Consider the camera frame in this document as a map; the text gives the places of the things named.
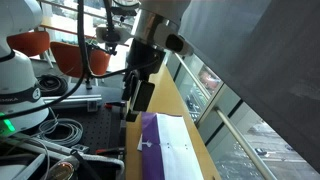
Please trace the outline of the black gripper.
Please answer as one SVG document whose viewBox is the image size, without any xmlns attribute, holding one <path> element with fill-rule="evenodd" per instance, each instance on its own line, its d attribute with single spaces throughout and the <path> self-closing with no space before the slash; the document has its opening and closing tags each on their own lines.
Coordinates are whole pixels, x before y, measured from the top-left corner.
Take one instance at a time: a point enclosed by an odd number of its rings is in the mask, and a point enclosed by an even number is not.
<svg viewBox="0 0 320 180">
<path fill-rule="evenodd" d="M 134 93 L 134 101 L 132 109 L 134 111 L 146 111 L 151 100 L 155 85 L 147 82 L 151 74 L 156 74 L 162 61 L 165 52 L 153 48 L 151 45 L 144 44 L 136 39 L 131 43 L 129 54 L 126 62 L 129 71 L 124 79 L 124 89 L 122 99 L 128 101 L 135 91 L 137 78 L 140 80 L 137 84 L 137 89 Z"/>
</svg>

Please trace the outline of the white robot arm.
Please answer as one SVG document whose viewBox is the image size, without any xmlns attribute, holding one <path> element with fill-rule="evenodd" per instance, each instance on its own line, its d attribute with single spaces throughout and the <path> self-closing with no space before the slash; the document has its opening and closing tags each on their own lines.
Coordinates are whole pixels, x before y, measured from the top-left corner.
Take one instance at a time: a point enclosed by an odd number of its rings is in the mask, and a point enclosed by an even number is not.
<svg viewBox="0 0 320 180">
<path fill-rule="evenodd" d="M 181 18 L 190 4 L 190 0 L 141 0 L 141 12 L 157 15 L 173 23 L 174 36 L 179 40 L 177 31 Z M 7 37 L 21 35 L 38 27 L 42 22 L 42 10 L 36 0 L 0 0 L 0 135 L 8 137 L 17 132 L 32 128 L 41 123 L 48 115 L 48 107 L 70 96 L 45 104 L 30 59 L 17 50 L 13 50 Z M 130 34 L 112 25 L 96 29 L 98 42 L 124 43 L 129 38 L 142 38 L 142 35 Z"/>
</svg>

